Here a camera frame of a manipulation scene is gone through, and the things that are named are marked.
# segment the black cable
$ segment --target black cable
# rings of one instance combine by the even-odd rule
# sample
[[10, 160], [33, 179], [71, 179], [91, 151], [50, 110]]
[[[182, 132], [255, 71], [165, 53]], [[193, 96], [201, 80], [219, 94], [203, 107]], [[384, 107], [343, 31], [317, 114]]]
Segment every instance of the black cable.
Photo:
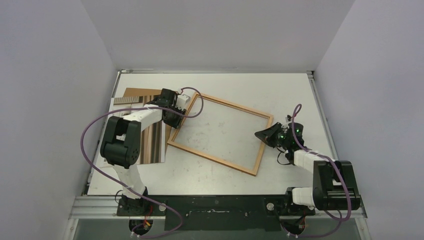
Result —
[[122, 190], [117, 191], [117, 192], [116, 192], [116, 194], [115, 194], [115, 202], [116, 202], [117, 204], [119, 204], [119, 202], [117, 201], [117, 196], [118, 196], [118, 194], [119, 194], [120, 192], [122, 192]]
[[290, 165], [291, 163], [289, 162], [289, 163], [281, 163], [280, 161], [278, 161], [278, 159], [279, 159], [279, 157], [280, 157], [280, 155], [281, 154], [283, 154], [284, 152], [283, 151], [281, 151], [280, 149], [278, 149], [277, 148], [277, 150], [279, 151], [279, 154], [278, 154], [278, 156], [277, 156], [277, 163], [279, 163], [280, 165], [283, 165], [283, 166], [285, 166], [285, 165]]

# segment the white work surface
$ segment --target white work surface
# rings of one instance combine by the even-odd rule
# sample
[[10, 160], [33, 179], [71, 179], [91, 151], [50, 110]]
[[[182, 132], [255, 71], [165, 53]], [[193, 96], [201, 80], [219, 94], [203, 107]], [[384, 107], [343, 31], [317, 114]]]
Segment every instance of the white work surface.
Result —
[[[176, 90], [182, 87], [193, 87], [201, 93], [272, 114], [272, 124], [285, 122], [286, 115], [292, 115], [295, 106], [301, 103], [302, 110], [295, 120], [304, 126], [305, 145], [331, 156], [317, 104], [304, 73], [127, 73], [121, 74], [115, 97], [122, 97], [126, 88]], [[185, 90], [184, 93], [191, 96], [193, 91]], [[237, 131], [239, 129], [226, 134], [234, 136]], [[138, 171], [150, 195], [273, 195], [284, 194], [288, 187], [312, 186], [309, 172], [293, 165], [278, 164], [278, 153], [265, 146], [257, 175], [251, 176], [169, 145], [164, 163], [139, 165]], [[95, 158], [96, 165], [101, 167], [103, 158], [98, 151]], [[279, 160], [287, 162], [283, 155]], [[102, 170], [117, 178], [111, 167]], [[88, 195], [115, 195], [120, 189], [120, 185], [95, 171]]]

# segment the wooden board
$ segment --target wooden board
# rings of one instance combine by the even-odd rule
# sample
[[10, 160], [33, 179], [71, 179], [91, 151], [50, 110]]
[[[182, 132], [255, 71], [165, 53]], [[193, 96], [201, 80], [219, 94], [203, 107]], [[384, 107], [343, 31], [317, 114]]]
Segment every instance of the wooden board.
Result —
[[[263, 126], [263, 129], [269, 128], [271, 126], [272, 122], [273, 122], [273, 116], [271, 114], [266, 113], [266, 112], [258, 111], [256, 109], [253, 109], [253, 108], [250, 108], [250, 107], [242, 106], [242, 105], [239, 105], [239, 104], [236, 104], [236, 103], [233, 103], [233, 102], [229, 102], [229, 101], [217, 98], [217, 97], [209, 96], [209, 95], [206, 95], [206, 94], [202, 94], [202, 97], [205, 101], [210, 101], [210, 102], [213, 102], [213, 103], [216, 103], [216, 104], [219, 104], [219, 105], [223, 105], [223, 106], [226, 106], [226, 107], [229, 107], [229, 108], [233, 108], [233, 109], [243, 111], [245, 113], [252, 114], [252, 115], [266, 119], [267, 124], [265, 126]], [[188, 115], [190, 113], [190, 111], [192, 110], [192, 107], [193, 107], [193, 105], [194, 105], [194, 103], [196, 102], [197, 99], [200, 99], [200, 96], [199, 96], [199, 94], [195, 93], [193, 95], [193, 97], [191, 98], [191, 101], [188, 105], [186, 115]], [[170, 136], [170, 138], [167, 142], [169, 145], [176, 147], [178, 149], [184, 150], [186, 152], [195, 154], [195, 155], [200, 156], [202, 158], [205, 158], [205, 159], [214, 161], [216, 163], [225, 165], [227, 167], [230, 167], [230, 168], [239, 170], [241, 172], [250, 174], [252, 176], [256, 176], [256, 174], [258, 173], [259, 165], [261, 163], [262, 155], [263, 155], [264, 149], [265, 149], [265, 144], [263, 142], [260, 143], [259, 151], [256, 155], [255, 163], [253, 165], [253, 168], [250, 169], [250, 168], [247, 168], [245, 166], [241, 166], [239, 164], [236, 164], [234, 162], [225, 160], [223, 158], [214, 156], [213, 154], [209, 154], [209, 153], [200, 151], [198, 149], [195, 149], [193, 147], [189, 147], [187, 145], [176, 142], [176, 138], [178, 136], [178, 133], [180, 132], [180, 130], [182, 128], [184, 128], [185, 120], [186, 119], [184, 118], [182, 120], [181, 127], [176, 129], [173, 132], [173, 134]]]

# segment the wall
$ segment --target wall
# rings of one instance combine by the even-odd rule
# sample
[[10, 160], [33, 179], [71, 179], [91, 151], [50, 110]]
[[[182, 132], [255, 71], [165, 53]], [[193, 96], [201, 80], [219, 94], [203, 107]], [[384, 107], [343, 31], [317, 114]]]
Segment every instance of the wall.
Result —
[[373, 239], [423, 239], [424, 1], [356, 0], [315, 72]]
[[115, 68], [79, 0], [2, 0], [0, 73], [1, 239], [61, 239]]
[[81, 0], [119, 69], [316, 69], [354, 0]]

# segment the wooden frame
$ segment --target wooden frame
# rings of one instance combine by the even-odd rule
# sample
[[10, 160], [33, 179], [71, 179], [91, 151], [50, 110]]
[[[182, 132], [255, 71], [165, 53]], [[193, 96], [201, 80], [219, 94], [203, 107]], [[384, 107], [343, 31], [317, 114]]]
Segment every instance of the wooden frame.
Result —
[[[264, 126], [264, 129], [265, 128], [267, 129], [267, 128], [271, 127], [271, 124], [273, 123], [273, 118], [274, 117], [271, 114], [268, 114], [268, 113], [265, 113], [265, 112], [261, 112], [261, 111], [255, 110], [253, 108], [242, 106], [242, 105], [239, 105], [239, 104], [236, 104], [236, 103], [233, 103], [233, 102], [229, 102], [229, 101], [226, 101], [226, 100], [217, 98], [217, 97], [209, 96], [209, 95], [206, 95], [206, 94], [202, 94], [202, 97], [203, 97], [204, 100], [211, 101], [211, 102], [214, 102], [214, 103], [217, 103], [217, 104], [220, 104], [220, 105], [224, 105], [224, 106], [227, 106], [227, 107], [230, 107], [230, 108], [233, 108], [233, 109], [237, 109], [237, 110], [240, 110], [240, 111], [249, 113], [249, 114], [253, 114], [253, 115], [259, 116], [261, 118], [268, 119], [268, 123], [266, 124], [266, 126]], [[187, 112], [185, 113], [186, 115], [190, 113], [190, 110], [192, 109], [192, 107], [193, 107], [193, 105], [194, 105], [194, 103], [195, 103], [195, 101], [196, 101], [197, 98], [200, 98], [200, 96], [196, 92], [193, 95], [193, 97], [191, 98], [190, 103], [188, 104]], [[181, 127], [178, 128], [178, 129], [176, 129], [173, 132], [173, 134], [171, 135], [171, 137], [169, 138], [169, 140], [167, 142], [169, 145], [174, 146], [174, 147], [176, 147], [178, 149], [184, 150], [186, 152], [195, 154], [195, 155], [200, 156], [202, 158], [205, 158], [205, 159], [208, 159], [208, 160], [212, 160], [212, 161], [214, 161], [216, 163], [225, 165], [227, 167], [230, 167], [230, 168], [239, 170], [241, 172], [250, 174], [252, 176], [256, 176], [256, 174], [258, 173], [259, 164], [261, 163], [261, 160], [262, 160], [262, 155], [264, 153], [265, 144], [263, 142], [260, 142], [259, 152], [257, 153], [256, 162], [254, 164], [253, 169], [248, 169], [248, 168], [246, 168], [244, 166], [240, 166], [238, 164], [232, 163], [232, 162], [227, 161], [227, 160], [224, 160], [222, 158], [219, 158], [219, 157], [216, 157], [216, 156], [213, 156], [213, 155], [210, 155], [210, 154], [201, 152], [201, 151], [199, 151], [197, 149], [194, 149], [194, 148], [191, 148], [191, 147], [188, 147], [188, 146], [185, 146], [183, 144], [180, 144], [180, 143], [175, 142], [175, 139], [177, 138], [178, 133], [180, 132], [181, 128], [183, 127], [185, 120], [186, 120], [186, 118], [184, 118], [182, 120]]]

